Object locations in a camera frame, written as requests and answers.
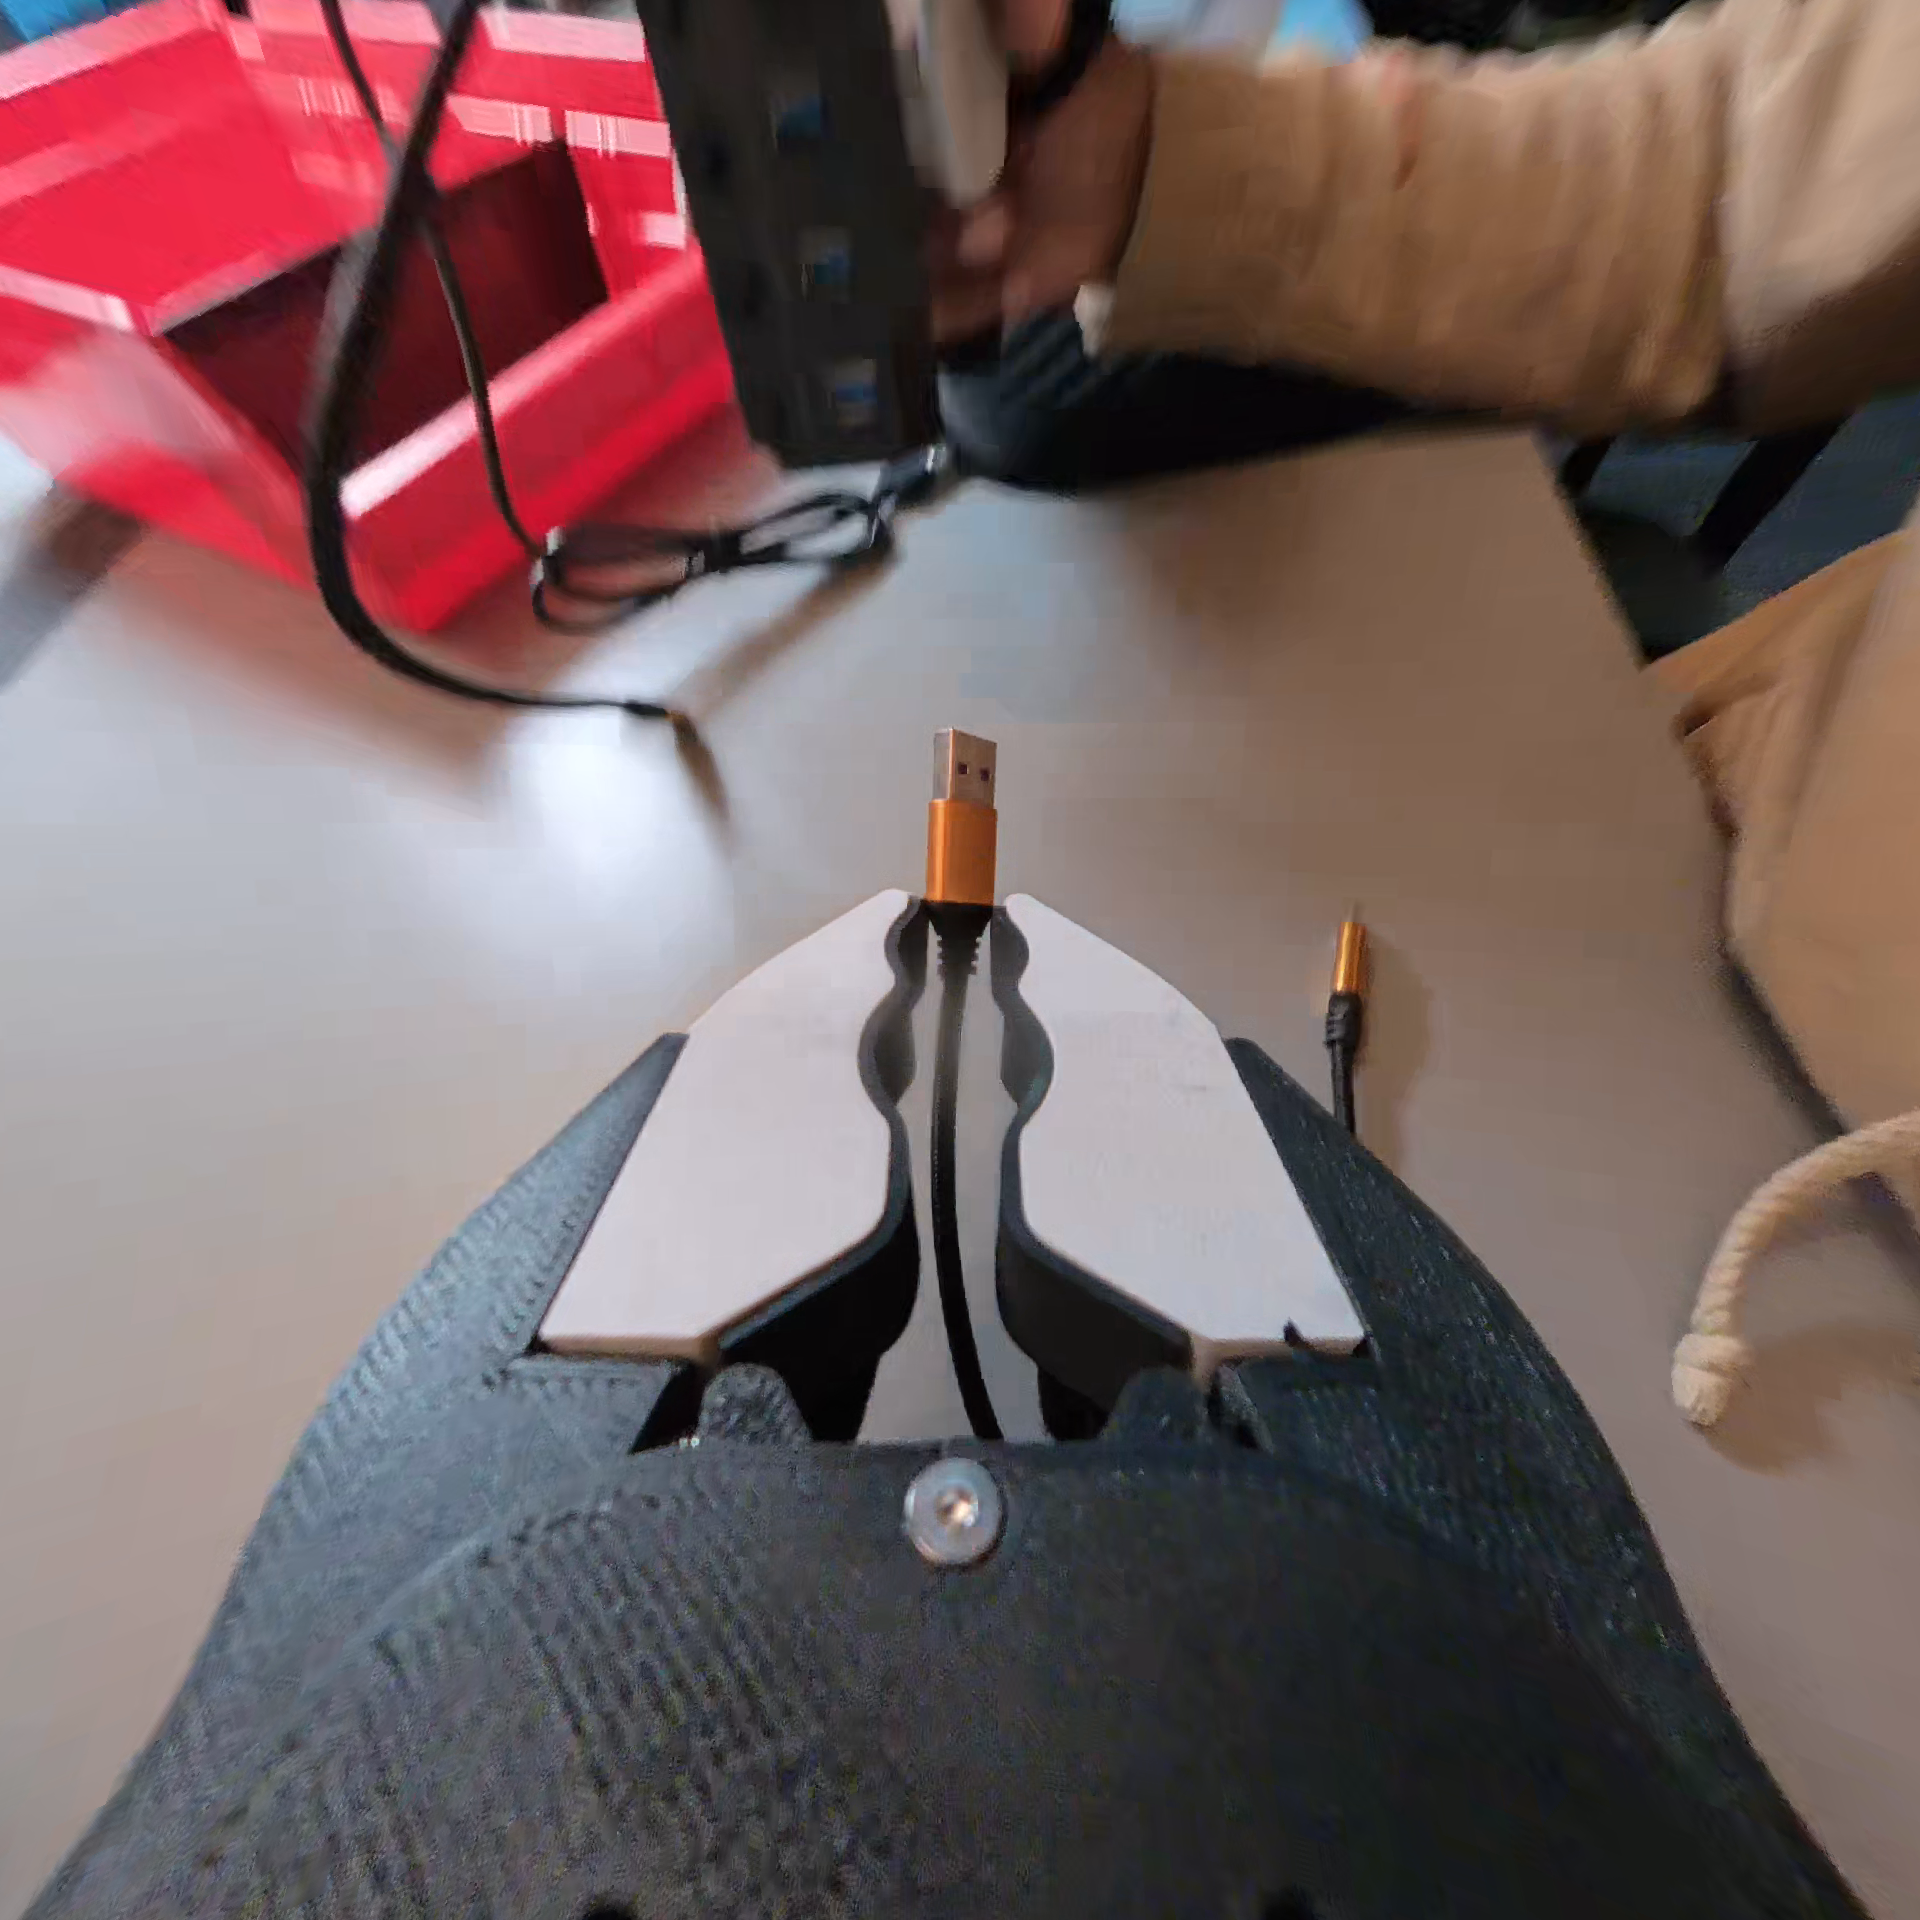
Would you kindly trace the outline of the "red plastic bin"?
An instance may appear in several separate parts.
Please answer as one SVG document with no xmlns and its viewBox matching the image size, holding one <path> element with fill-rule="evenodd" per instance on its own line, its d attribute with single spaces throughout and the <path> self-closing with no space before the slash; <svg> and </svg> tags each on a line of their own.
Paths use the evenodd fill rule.
<svg viewBox="0 0 1920 1920">
<path fill-rule="evenodd" d="M 490 6 L 430 168 L 544 539 L 731 403 L 639 22 Z M 311 586 L 307 390 L 383 174 L 316 5 L 143 5 L 4 52 L 4 441 Z"/>
</svg>

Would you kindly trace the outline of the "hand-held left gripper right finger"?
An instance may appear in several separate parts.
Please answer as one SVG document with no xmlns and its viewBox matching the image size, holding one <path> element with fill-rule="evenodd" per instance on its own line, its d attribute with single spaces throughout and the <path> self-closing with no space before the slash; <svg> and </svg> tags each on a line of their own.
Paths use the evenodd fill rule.
<svg viewBox="0 0 1920 1920">
<path fill-rule="evenodd" d="M 1094 1434 L 1140 1373 L 1366 1350 L 1350 1288 L 1215 1024 L 1036 897 L 995 915 L 999 1320 L 1050 1434 Z"/>
</svg>

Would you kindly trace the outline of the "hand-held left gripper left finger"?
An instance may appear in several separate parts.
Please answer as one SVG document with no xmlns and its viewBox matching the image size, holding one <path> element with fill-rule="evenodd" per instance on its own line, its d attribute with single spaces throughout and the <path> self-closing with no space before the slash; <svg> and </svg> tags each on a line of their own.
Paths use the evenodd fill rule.
<svg viewBox="0 0 1920 1920">
<path fill-rule="evenodd" d="M 911 1146 L 920 901 L 885 889 L 743 977 L 644 1058 L 654 1102 L 536 1346 L 778 1373 L 858 1435 L 920 1292 Z"/>
</svg>

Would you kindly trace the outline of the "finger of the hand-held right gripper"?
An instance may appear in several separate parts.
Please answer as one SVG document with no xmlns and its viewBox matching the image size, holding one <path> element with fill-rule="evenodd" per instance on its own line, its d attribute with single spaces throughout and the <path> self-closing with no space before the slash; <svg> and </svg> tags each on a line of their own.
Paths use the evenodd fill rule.
<svg viewBox="0 0 1920 1920">
<path fill-rule="evenodd" d="M 895 83 L 917 177 L 947 204 L 980 204 L 1008 145 L 1008 66 L 980 2 L 898 2 Z"/>
</svg>

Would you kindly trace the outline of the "person's right hand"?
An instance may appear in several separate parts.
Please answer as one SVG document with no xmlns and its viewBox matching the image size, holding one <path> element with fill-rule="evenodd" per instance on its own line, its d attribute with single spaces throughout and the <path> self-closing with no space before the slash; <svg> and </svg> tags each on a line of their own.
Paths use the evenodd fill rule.
<svg viewBox="0 0 1920 1920">
<path fill-rule="evenodd" d="M 1109 37 L 1053 107 L 1012 130 L 995 193 L 934 212 L 927 329 L 938 347 L 1002 336 L 1112 283 L 1136 224 L 1151 124 L 1151 54 Z"/>
</svg>

